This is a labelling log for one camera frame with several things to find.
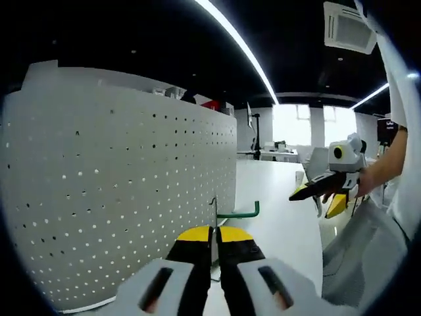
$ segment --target red object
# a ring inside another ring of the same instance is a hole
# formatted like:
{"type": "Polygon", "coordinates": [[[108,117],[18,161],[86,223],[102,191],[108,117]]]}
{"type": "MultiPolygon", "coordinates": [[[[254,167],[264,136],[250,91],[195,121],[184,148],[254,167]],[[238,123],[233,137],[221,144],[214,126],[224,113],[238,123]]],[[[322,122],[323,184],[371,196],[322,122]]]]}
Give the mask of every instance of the red object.
{"type": "Polygon", "coordinates": [[[219,101],[208,101],[204,104],[202,104],[202,107],[207,107],[208,109],[214,110],[214,111],[221,111],[221,102],[219,101]]]}

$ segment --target person's hand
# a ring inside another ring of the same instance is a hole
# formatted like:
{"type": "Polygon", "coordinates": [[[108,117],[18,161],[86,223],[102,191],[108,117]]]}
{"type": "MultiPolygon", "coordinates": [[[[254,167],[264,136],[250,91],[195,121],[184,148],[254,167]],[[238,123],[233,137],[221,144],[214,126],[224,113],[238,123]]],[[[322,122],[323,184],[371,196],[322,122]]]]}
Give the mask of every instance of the person's hand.
{"type": "MultiPolygon", "coordinates": [[[[369,194],[374,189],[374,179],[372,175],[367,172],[366,169],[360,171],[360,183],[358,187],[358,193],[356,198],[359,198],[361,196],[365,196],[366,194],[369,194]]],[[[330,196],[334,194],[335,191],[328,190],[324,196],[322,203],[326,203],[330,196]]]]}

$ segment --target gray cloth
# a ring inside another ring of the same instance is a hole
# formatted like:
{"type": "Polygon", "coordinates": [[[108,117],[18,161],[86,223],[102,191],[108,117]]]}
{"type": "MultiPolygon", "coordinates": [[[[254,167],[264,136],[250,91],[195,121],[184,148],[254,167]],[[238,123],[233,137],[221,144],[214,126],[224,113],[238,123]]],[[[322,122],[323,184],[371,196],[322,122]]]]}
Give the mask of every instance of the gray cloth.
{"type": "Polygon", "coordinates": [[[361,312],[385,288],[407,253],[397,223],[370,200],[324,250],[322,297],[361,312]]]}

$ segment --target person's arm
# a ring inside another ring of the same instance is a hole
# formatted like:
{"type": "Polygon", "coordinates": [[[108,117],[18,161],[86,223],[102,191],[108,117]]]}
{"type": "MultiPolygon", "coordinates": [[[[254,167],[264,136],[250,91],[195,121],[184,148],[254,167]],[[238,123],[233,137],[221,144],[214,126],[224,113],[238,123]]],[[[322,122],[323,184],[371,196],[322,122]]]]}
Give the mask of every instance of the person's arm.
{"type": "MultiPolygon", "coordinates": [[[[407,152],[407,138],[408,130],[400,126],[392,145],[385,154],[361,172],[357,197],[365,196],[374,188],[401,175],[407,152]]],[[[332,194],[333,192],[326,192],[323,203],[326,203],[332,194]]]]}

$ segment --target window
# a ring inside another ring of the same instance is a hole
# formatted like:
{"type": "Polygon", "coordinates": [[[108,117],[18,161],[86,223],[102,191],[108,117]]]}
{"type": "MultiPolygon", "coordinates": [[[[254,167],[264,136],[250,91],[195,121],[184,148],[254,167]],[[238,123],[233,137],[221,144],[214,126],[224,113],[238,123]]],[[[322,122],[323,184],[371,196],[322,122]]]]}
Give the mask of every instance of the window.
{"type": "Polygon", "coordinates": [[[307,104],[279,104],[273,108],[273,140],[287,145],[310,145],[310,109],[307,104]]]}
{"type": "Polygon", "coordinates": [[[355,112],[343,107],[323,107],[324,145],[339,140],[346,140],[349,134],[357,132],[355,112]]]}

